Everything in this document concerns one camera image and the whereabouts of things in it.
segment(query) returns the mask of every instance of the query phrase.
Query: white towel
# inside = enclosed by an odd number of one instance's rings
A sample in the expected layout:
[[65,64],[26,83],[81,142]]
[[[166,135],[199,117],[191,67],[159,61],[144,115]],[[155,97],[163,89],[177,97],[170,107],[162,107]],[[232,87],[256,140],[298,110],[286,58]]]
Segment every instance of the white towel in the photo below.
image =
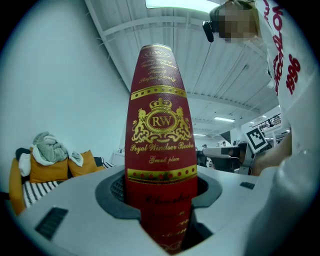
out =
[[22,153],[19,159],[19,170],[22,177],[26,177],[30,174],[31,163],[30,163],[30,154]]

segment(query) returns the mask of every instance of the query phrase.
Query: gray blanket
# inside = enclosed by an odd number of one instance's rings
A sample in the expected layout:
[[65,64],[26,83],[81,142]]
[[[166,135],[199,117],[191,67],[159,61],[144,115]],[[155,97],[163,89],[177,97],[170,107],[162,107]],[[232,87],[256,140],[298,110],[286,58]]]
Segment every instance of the gray blanket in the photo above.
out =
[[40,156],[44,161],[56,163],[68,157],[67,149],[58,143],[48,131],[38,134],[34,138],[33,144],[39,149]]

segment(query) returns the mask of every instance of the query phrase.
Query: sofa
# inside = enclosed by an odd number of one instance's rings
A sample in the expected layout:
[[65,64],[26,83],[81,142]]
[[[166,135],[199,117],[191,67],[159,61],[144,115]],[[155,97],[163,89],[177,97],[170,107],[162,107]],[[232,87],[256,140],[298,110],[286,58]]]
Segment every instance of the sofa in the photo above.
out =
[[104,161],[103,157],[93,157],[90,150],[81,155],[84,158],[82,167],[76,166],[68,158],[65,159],[66,162],[44,166],[35,162],[31,152],[31,170],[28,176],[22,176],[19,161],[14,158],[9,176],[9,199],[15,214],[19,215],[65,180],[114,166]]

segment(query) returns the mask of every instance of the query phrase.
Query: bottle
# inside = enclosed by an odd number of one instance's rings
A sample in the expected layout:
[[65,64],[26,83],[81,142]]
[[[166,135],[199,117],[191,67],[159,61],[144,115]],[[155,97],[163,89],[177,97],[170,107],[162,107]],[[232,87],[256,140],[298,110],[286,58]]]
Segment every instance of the bottle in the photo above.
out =
[[169,254],[181,251],[197,196],[197,158],[187,93],[170,47],[142,47],[125,134],[125,201]]

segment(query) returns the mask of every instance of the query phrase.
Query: black vent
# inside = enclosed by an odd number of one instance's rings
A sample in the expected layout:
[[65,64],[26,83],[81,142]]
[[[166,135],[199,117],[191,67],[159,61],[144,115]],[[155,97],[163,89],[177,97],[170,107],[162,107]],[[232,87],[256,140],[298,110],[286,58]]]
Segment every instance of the black vent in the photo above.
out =
[[125,201],[124,183],[125,183],[125,176],[122,175],[121,178],[117,179],[111,185],[112,195],[121,202]]
[[67,213],[67,209],[52,208],[38,226],[36,226],[35,230],[46,239],[51,240]]

